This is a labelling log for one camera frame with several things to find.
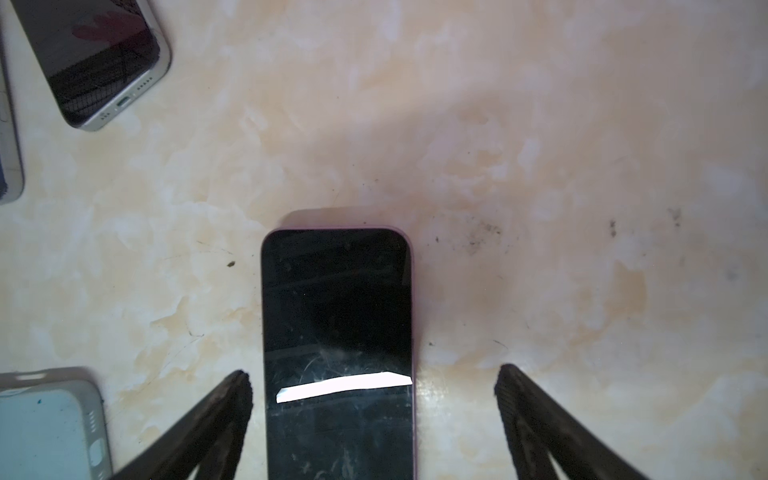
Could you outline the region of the light blue phone case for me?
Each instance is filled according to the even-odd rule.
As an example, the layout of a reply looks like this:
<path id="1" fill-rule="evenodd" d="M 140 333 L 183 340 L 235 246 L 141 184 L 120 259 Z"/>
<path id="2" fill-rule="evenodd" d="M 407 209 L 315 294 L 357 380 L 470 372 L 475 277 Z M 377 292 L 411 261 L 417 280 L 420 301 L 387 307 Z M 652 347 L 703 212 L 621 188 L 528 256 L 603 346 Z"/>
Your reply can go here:
<path id="1" fill-rule="evenodd" d="M 84 367 L 1 375 L 3 479 L 109 479 L 103 401 Z"/>

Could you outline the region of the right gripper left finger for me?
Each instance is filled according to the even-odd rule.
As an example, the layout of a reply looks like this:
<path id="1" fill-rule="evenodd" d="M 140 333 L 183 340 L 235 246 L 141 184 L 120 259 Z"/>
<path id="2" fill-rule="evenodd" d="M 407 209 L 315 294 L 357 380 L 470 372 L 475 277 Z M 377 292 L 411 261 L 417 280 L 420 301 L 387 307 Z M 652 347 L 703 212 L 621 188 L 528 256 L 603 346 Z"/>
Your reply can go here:
<path id="1" fill-rule="evenodd" d="M 236 370 L 115 479 L 232 479 L 253 410 L 250 377 Z"/>

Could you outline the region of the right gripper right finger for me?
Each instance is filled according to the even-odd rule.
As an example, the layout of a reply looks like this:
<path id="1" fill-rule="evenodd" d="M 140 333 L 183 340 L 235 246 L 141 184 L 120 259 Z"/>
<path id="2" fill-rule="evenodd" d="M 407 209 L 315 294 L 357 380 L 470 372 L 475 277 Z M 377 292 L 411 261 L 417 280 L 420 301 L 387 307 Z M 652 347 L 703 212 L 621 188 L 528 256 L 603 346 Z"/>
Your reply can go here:
<path id="1" fill-rule="evenodd" d="M 494 394 L 519 479 L 643 479 L 529 376 L 504 364 Z"/>

